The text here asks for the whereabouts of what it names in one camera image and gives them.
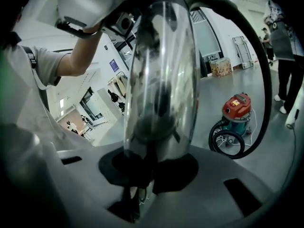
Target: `white t-shirt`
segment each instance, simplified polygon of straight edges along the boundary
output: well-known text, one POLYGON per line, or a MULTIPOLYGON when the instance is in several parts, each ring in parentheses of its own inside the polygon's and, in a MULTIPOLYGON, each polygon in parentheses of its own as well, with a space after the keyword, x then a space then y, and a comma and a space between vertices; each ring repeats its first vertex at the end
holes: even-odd
POLYGON ((68 125, 67 128, 68 130, 76 130, 78 132, 77 126, 74 123, 70 123, 70 125, 68 125))
MULTIPOLYGON (((37 61, 36 71, 41 82, 54 85, 56 70, 64 54, 44 48, 31 48, 37 61)), ((1 124, 15 124, 51 141, 56 150, 82 149, 92 145, 54 120, 43 105, 31 63, 24 49, 8 45, 0 57, 1 124)))

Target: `white sneaker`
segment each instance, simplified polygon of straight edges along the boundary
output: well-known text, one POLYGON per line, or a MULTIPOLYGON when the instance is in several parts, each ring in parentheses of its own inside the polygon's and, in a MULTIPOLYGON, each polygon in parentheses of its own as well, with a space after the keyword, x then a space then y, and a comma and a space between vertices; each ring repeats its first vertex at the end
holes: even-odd
POLYGON ((281 106, 280 112, 283 113, 283 114, 286 114, 286 113, 287 113, 287 111, 285 110, 284 106, 281 106))
POLYGON ((279 97, 279 95, 275 95, 274 100, 275 101, 283 101, 283 102, 285 102, 284 100, 281 100, 281 98, 279 97))

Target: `blue sign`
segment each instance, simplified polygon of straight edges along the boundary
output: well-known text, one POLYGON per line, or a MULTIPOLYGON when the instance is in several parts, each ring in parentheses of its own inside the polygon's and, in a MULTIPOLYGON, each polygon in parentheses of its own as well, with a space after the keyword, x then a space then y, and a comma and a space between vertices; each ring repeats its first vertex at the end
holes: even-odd
POLYGON ((110 62, 110 65, 111 65, 114 72, 116 72, 119 69, 119 67, 118 67, 118 65, 117 65, 117 63, 115 62, 114 59, 110 62))

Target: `hand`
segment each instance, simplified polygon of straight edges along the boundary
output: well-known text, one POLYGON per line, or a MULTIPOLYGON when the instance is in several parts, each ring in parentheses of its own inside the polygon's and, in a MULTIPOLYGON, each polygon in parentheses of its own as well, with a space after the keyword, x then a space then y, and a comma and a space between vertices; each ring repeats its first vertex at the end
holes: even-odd
POLYGON ((91 27, 91 28, 83 28, 83 31, 84 31, 85 33, 95 33, 95 32, 97 32, 98 29, 100 28, 100 23, 101 23, 101 22, 97 23, 96 25, 94 25, 94 26, 91 27))

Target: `gray shirt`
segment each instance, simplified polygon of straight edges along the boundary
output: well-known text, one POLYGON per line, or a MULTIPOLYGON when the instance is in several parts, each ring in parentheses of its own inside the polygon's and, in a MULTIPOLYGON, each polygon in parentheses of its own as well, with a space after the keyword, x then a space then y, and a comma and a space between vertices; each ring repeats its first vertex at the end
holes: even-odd
POLYGON ((264 40, 268 40, 269 39, 269 42, 265 42, 265 47, 270 49, 272 48, 271 44, 270 44, 270 35, 269 34, 265 34, 264 36, 264 40))
POLYGON ((269 0, 266 4, 264 22, 271 31, 271 45, 275 57, 282 60, 294 61, 294 55, 304 57, 304 50, 294 29, 286 24, 285 14, 281 7, 269 0))
MULTIPOLYGON (((31 48, 37 60, 37 74, 41 82, 54 85, 56 70, 64 54, 44 48, 31 48)), ((31 63, 24 49, 8 45, 0 56, 0 122, 15 124, 51 142, 57 150, 91 147, 83 137, 63 129, 54 120, 39 95, 31 63)))

